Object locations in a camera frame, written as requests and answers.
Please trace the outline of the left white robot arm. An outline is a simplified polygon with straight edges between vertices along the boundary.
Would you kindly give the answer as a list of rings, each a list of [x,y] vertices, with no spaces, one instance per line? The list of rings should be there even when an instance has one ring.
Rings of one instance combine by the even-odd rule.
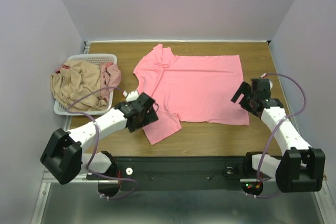
[[[117,166],[104,153],[93,157],[85,151],[110,134],[128,129],[134,132],[158,120],[154,109],[155,100],[146,93],[132,91],[126,101],[112,107],[104,115],[72,130],[55,130],[42,155],[40,162],[54,176],[58,183],[65,185],[77,175],[85,174],[92,168],[104,178],[116,175]]]

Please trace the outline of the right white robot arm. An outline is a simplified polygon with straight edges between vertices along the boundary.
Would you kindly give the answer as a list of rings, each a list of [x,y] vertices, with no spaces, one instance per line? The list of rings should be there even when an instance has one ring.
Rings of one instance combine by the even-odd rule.
[[[241,170],[248,177],[257,176],[259,182],[274,179],[282,193],[320,191],[326,157],[319,148],[313,148],[295,129],[291,115],[287,115],[279,99],[271,97],[271,81],[264,74],[251,83],[242,82],[232,102],[258,117],[271,131],[282,157],[277,159],[262,152],[248,152]]]

